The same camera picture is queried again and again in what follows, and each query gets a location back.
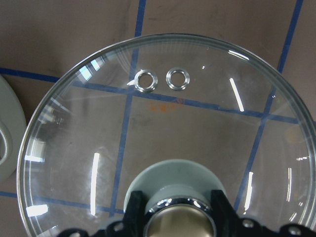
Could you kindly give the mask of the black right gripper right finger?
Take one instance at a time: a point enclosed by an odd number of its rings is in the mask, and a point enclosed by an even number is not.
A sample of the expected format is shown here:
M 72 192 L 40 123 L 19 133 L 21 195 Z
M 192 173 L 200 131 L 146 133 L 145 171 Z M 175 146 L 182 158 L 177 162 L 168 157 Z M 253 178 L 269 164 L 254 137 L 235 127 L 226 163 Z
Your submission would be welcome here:
M 211 209 L 216 237 L 314 237 L 316 235 L 311 229 L 298 224 L 286 224 L 278 231 L 272 231 L 254 219 L 240 218 L 222 190 L 211 191 Z

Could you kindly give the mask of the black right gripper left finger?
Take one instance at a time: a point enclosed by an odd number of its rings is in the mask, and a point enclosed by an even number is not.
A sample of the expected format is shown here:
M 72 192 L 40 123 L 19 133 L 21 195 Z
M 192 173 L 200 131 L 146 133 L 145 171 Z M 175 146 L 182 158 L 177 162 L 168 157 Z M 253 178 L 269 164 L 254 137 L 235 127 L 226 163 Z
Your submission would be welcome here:
M 145 226 L 145 196 L 132 191 L 122 220 L 112 221 L 99 229 L 93 237 L 141 237 Z

